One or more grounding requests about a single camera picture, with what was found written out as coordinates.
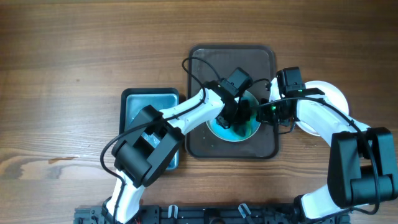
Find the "green yellow sponge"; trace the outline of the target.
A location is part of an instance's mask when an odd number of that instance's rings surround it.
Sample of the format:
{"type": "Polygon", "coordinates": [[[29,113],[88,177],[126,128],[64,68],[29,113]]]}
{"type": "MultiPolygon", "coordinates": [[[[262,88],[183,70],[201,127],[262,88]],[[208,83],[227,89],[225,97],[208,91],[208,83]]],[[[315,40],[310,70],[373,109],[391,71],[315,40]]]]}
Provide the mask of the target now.
{"type": "Polygon", "coordinates": [[[233,133],[239,136],[240,138],[245,138],[246,136],[251,134],[251,126],[246,123],[242,124],[233,124],[231,126],[233,133]]]}

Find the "white plate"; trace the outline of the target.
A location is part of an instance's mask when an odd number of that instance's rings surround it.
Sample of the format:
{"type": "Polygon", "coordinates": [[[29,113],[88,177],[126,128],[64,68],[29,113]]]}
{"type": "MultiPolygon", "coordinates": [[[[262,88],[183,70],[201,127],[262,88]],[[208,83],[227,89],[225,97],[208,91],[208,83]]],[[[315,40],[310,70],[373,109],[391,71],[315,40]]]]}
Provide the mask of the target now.
{"type": "Polygon", "coordinates": [[[306,100],[298,100],[294,117],[304,131],[320,136],[330,143],[334,133],[353,132],[354,129],[343,119],[348,116],[348,102],[337,87],[323,81],[310,81],[307,88],[318,88],[325,95],[312,95],[306,100]]]}
{"type": "Polygon", "coordinates": [[[256,120],[257,111],[251,109],[252,106],[259,104],[256,97],[246,90],[242,97],[235,98],[235,102],[238,107],[229,128],[225,129],[217,119],[206,122],[209,130],[216,137],[228,142],[245,141],[253,136],[260,127],[260,122],[256,120]]]}

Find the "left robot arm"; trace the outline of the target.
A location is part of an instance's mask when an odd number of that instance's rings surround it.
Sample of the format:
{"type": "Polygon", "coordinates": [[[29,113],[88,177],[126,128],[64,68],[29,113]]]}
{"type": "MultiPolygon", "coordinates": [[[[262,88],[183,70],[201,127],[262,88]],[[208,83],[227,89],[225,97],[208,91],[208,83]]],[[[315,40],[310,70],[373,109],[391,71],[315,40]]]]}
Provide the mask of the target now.
{"type": "Polygon", "coordinates": [[[115,171],[102,168],[117,178],[116,188],[105,206],[113,223],[127,223],[139,211],[139,201],[146,187],[166,170],[187,133],[216,119],[228,129],[232,124],[250,119],[248,103],[238,98],[253,84],[242,68],[228,78],[200,84],[200,91],[185,102],[157,110],[143,107],[129,129],[112,140],[101,151],[110,150],[115,158],[115,171]]]}

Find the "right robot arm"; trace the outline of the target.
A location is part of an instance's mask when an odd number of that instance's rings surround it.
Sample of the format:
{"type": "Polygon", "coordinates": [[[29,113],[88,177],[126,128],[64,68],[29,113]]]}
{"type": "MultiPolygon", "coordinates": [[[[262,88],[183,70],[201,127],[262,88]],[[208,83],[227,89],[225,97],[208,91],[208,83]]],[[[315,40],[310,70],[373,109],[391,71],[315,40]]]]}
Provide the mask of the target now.
{"type": "Polygon", "coordinates": [[[351,211],[373,215],[397,199],[397,160],[392,133],[372,128],[338,109],[319,88],[307,88],[299,68],[284,68],[257,106],[258,121],[278,126],[301,121],[330,146],[327,183],[294,200],[292,220],[315,223],[351,211]]]}

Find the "dark brown serving tray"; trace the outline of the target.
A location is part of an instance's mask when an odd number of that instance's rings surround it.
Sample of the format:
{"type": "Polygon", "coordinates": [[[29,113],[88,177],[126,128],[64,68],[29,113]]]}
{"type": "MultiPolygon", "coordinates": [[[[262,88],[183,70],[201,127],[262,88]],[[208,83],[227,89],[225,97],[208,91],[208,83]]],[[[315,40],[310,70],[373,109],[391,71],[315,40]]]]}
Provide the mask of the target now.
{"type": "MultiPolygon", "coordinates": [[[[275,77],[274,54],[264,45],[201,44],[189,56],[206,60],[225,78],[238,67],[253,80],[275,77]]],[[[270,159],[280,149],[278,129],[273,126],[260,124],[248,139],[229,142],[216,136],[206,123],[186,135],[185,148],[197,159],[270,159]]]]}

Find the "black water basin tray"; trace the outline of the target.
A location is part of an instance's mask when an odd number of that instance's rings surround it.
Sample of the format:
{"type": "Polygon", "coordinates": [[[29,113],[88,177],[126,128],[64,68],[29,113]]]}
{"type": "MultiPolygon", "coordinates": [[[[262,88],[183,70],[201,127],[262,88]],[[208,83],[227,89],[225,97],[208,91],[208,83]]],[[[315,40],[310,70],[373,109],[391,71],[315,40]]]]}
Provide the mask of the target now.
{"type": "Polygon", "coordinates": [[[179,104],[179,92],[174,88],[128,88],[121,94],[119,134],[128,130],[133,119],[147,105],[162,110],[179,104]]]}

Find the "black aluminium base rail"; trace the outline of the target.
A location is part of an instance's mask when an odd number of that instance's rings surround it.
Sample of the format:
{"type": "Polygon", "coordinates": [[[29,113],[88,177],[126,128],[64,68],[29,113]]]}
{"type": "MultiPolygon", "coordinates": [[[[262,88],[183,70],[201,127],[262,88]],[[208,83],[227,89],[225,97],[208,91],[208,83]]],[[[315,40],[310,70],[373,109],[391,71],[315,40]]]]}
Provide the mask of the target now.
{"type": "Polygon", "coordinates": [[[349,224],[348,213],[337,214],[322,220],[301,220],[299,211],[292,204],[282,203],[268,206],[217,206],[178,207],[170,205],[142,206],[128,223],[140,224],[205,224],[205,223],[329,223],[349,224]]]}

